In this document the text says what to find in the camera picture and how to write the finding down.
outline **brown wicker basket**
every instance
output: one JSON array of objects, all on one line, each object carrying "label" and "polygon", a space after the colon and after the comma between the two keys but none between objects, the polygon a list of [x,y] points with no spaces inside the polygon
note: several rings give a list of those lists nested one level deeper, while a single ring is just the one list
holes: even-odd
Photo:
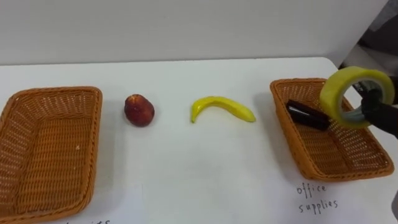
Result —
[{"label": "brown wicker basket", "polygon": [[[302,175],[338,182],[393,173],[390,157],[367,128],[346,129],[331,121],[323,132],[293,123],[286,102],[299,101],[321,111],[319,94],[324,82],[320,78],[286,79],[276,80],[270,86],[280,125]],[[352,110],[346,99],[343,110]]]},{"label": "brown wicker basket", "polygon": [[94,190],[102,93],[24,90],[0,117],[0,223],[37,223],[83,210]]}]

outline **banana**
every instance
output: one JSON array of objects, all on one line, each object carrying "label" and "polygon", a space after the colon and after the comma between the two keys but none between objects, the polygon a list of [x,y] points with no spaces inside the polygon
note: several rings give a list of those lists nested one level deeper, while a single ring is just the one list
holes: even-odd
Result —
[{"label": "banana", "polygon": [[247,122],[256,121],[253,112],[244,105],[222,96],[207,96],[193,103],[191,122],[194,123],[200,112],[209,106],[217,106],[226,109],[231,114]]}]

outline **masking tape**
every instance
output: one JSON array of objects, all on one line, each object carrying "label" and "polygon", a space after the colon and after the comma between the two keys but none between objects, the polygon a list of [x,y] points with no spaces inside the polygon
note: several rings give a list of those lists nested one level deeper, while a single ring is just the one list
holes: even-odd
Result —
[{"label": "masking tape", "polygon": [[320,93],[320,104],[324,112],[347,128],[369,126],[360,107],[350,112],[343,112],[341,107],[347,89],[363,81],[369,84],[370,88],[381,90],[383,103],[392,104],[395,97],[394,85],[385,73],[352,66],[337,71],[325,82]]}]

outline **white tabletop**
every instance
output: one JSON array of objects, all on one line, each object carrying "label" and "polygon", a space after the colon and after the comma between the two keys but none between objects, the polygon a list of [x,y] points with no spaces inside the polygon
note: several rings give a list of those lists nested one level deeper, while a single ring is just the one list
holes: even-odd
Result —
[{"label": "white tabletop", "polygon": [[[92,85],[103,92],[93,201],[54,223],[396,223],[397,173],[335,184],[307,181],[290,155],[270,82],[327,78],[335,71],[325,58],[9,66],[0,67],[0,106],[34,87]],[[123,116],[124,100],[133,93],[155,106],[146,128]],[[257,121],[208,108],[190,123],[190,106],[208,95],[243,103]],[[346,97],[359,104],[353,90]],[[396,139],[371,131],[398,161]],[[313,186],[310,198],[298,194],[302,183]],[[318,185],[326,191],[317,192]],[[312,209],[318,204],[322,208]]]}]

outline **apple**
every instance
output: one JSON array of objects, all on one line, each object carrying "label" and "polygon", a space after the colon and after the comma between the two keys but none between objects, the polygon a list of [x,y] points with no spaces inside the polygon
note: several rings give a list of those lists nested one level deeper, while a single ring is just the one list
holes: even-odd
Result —
[{"label": "apple", "polygon": [[152,103],[140,94],[133,94],[124,102],[124,113],[135,126],[144,127],[150,124],[155,116]]}]

